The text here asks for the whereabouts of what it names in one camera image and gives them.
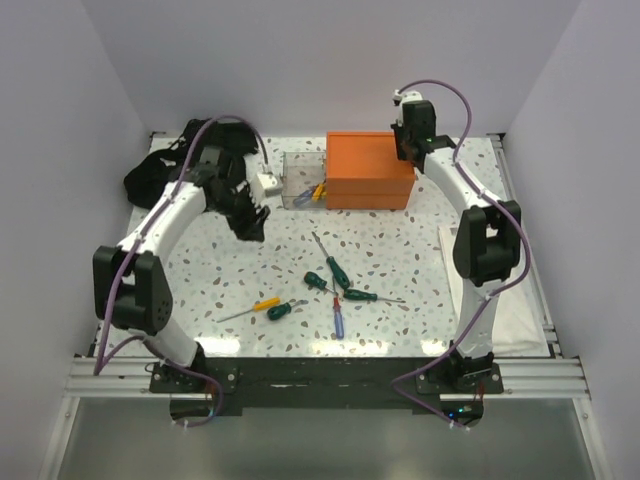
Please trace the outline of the green screwdriver pointing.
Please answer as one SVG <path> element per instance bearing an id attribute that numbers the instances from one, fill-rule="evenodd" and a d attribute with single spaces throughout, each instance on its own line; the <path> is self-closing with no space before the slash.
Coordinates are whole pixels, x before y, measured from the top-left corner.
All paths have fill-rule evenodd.
<path id="1" fill-rule="evenodd" d="M 343 291 L 343 298 L 346 300 L 352 301 L 384 301 L 384 302 L 392 302 L 392 303 L 404 303 L 402 299 L 391 299 L 384 298 L 379 296 L 378 294 L 362 291 L 357 289 L 346 289 Z"/>

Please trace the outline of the long green screwdriver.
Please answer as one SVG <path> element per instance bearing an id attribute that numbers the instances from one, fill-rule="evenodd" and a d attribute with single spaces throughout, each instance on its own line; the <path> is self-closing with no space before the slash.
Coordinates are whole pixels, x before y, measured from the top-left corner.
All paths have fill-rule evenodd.
<path id="1" fill-rule="evenodd" d="M 351 286 L 351 281 L 348 275 L 346 274 L 346 272 L 344 271 L 344 269 L 338 264 L 337 260 L 328 253 L 328 251 L 325 249 L 324 245 L 322 244 L 320 237 L 315 232 L 312 233 L 312 236 L 316 241 L 316 243 L 318 244 L 323 255 L 325 256 L 326 263 L 332 272 L 333 279 L 337 282 L 337 284 L 343 290 L 349 289 Z"/>

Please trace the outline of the yellow screwdriver long shaft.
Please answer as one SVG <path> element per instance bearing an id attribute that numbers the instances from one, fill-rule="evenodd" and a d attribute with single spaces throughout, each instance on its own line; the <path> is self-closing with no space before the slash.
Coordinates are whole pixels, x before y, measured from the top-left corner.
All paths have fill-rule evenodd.
<path id="1" fill-rule="evenodd" d="M 225 318 L 222 318 L 220 320 L 218 320 L 218 323 L 222 323 L 222 322 L 226 322 L 235 318 L 238 318 L 242 315 L 246 315 L 249 313 L 253 313 L 253 312 L 259 312 L 259 311 L 265 311 L 268 310 L 269 308 L 278 306 L 281 304 L 281 299 L 279 297 L 273 297 L 258 303 L 255 303 L 254 305 L 252 305 L 249 309 L 235 313 L 233 315 L 227 316 Z"/>

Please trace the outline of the clear plastic drawer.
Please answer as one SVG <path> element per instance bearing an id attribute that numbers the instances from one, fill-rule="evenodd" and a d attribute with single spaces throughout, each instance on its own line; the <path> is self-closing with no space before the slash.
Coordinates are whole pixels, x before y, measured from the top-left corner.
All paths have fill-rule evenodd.
<path id="1" fill-rule="evenodd" d="M 326 153 L 284 152 L 282 165 L 283 190 L 281 199 L 286 210 L 325 209 L 326 200 L 308 202 L 302 208 L 295 208 L 293 200 L 308 188 L 326 184 Z"/>

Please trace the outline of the orange drawer cabinet box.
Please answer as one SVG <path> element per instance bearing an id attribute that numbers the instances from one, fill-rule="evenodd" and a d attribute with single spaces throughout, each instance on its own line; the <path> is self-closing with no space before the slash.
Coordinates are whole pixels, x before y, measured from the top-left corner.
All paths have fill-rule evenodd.
<path id="1" fill-rule="evenodd" d="M 396 156 L 391 132 L 329 132 L 326 207 L 330 210 L 403 210 L 416 175 Z"/>

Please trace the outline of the blue screwdriver red collar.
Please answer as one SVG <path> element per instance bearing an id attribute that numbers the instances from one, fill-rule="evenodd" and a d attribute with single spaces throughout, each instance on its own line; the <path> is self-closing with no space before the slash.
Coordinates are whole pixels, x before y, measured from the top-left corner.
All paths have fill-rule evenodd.
<path id="1" fill-rule="evenodd" d="M 342 340 L 344 338 L 344 319 L 338 296 L 333 298 L 333 314 L 336 338 Z"/>

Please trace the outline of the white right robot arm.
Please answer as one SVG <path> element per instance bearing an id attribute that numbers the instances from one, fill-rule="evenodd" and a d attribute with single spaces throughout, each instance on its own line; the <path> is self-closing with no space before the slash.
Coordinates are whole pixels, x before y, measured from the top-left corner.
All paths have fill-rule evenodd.
<path id="1" fill-rule="evenodd" d="M 479 366 L 470 359 L 493 351 L 495 298 L 520 262 L 522 210 L 516 201 L 485 189 L 454 159 L 458 144 L 436 133 L 430 101 L 410 91 L 396 94 L 393 102 L 399 108 L 392 124 L 398 158 L 434 182 L 459 214 L 452 257 L 463 293 L 454 344 L 463 358 L 446 367 L 445 379 L 452 390 L 466 393 L 481 380 Z"/>

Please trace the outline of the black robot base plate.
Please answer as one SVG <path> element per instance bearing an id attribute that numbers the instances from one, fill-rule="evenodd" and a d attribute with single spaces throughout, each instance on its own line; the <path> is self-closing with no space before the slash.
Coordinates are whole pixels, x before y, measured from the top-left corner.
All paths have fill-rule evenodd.
<path id="1" fill-rule="evenodd" d="M 149 389 L 169 394 L 173 419 L 240 416 L 247 409 L 411 409 L 481 418 L 486 394 L 504 391 L 492 356 L 206 358 L 183 372 L 156 363 Z"/>

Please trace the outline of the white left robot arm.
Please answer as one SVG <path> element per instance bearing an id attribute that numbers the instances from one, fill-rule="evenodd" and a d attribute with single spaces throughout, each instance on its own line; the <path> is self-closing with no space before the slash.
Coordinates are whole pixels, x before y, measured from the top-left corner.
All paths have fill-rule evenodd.
<path id="1" fill-rule="evenodd" d="M 165 265 L 186 229 L 203 213 L 223 216 L 240 241 L 263 241 L 270 214 L 263 201 L 281 187 L 268 167 L 247 175 L 242 156 L 220 153 L 212 162 L 185 164 L 132 233 L 114 247 L 99 247 L 92 259 L 95 311 L 103 322 L 96 367 L 103 368 L 114 356 L 107 343 L 116 328 L 175 364 L 171 378 L 183 391 L 200 390 L 207 368 L 196 361 L 202 355 L 199 344 L 173 316 Z"/>

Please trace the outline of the blue red handled screwdriver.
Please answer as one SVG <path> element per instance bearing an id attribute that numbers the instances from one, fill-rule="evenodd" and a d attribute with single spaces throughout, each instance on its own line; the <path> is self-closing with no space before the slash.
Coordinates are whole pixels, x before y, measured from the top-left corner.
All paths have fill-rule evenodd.
<path id="1" fill-rule="evenodd" d="M 313 193 L 313 188 L 306 189 L 293 200 L 293 206 L 295 208 L 302 208 L 306 203 L 312 200 Z"/>

